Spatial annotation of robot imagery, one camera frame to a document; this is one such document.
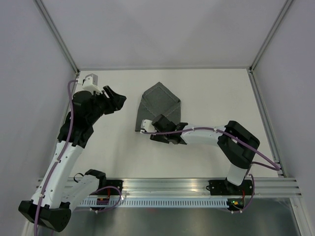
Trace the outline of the grey cloth napkin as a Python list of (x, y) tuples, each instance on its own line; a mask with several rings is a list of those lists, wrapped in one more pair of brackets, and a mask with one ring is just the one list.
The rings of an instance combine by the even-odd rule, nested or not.
[(153, 120), (161, 114), (178, 124), (181, 121), (181, 100), (161, 82), (158, 82), (142, 94), (135, 132), (140, 132), (142, 120)]

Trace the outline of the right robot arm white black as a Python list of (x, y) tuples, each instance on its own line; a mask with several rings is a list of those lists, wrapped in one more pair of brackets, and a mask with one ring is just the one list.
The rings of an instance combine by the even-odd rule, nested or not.
[(249, 172), (259, 139), (236, 121), (217, 127), (202, 127), (186, 122), (175, 124), (164, 115), (154, 120), (143, 120), (141, 130), (151, 133), (150, 139), (175, 145), (203, 144), (219, 147), (230, 162), (229, 172), (223, 182), (223, 190), (229, 195), (238, 194)]

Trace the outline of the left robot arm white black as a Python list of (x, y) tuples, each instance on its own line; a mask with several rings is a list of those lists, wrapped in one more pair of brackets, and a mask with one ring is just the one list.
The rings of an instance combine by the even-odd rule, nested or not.
[(124, 95), (115, 93), (109, 86), (101, 91), (84, 89), (69, 95), (70, 111), (60, 128), (55, 155), (36, 192), (30, 200), (21, 201), (18, 211), (38, 227), (55, 232), (63, 231), (72, 212), (89, 195), (101, 195), (110, 189), (106, 174), (89, 169), (82, 179), (65, 190), (68, 177), (78, 157), (82, 154), (93, 125), (103, 116), (119, 111), (126, 101)]

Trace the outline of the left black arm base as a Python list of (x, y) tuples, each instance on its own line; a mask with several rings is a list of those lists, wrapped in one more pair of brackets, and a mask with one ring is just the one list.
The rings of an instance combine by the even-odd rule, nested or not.
[[(110, 179), (110, 180), (107, 180), (105, 186), (116, 187), (117, 189), (122, 191), (122, 189), (123, 189), (123, 180), (121, 180), (121, 179)], [(118, 196), (119, 195), (118, 191), (116, 189), (113, 189), (113, 188), (103, 189), (103, 190), (99, 191), (97, 194), (101, 195), (101, 196), (108, 196), (108, 195), (109, 196)]]

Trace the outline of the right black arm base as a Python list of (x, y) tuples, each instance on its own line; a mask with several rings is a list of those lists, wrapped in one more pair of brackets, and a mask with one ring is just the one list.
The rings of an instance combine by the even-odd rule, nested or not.
[(225, 180), (209, 180), (206, 189), (211, 196), (250, 196), (253, 193), (252, 180), (245, 179), (237, 186)]

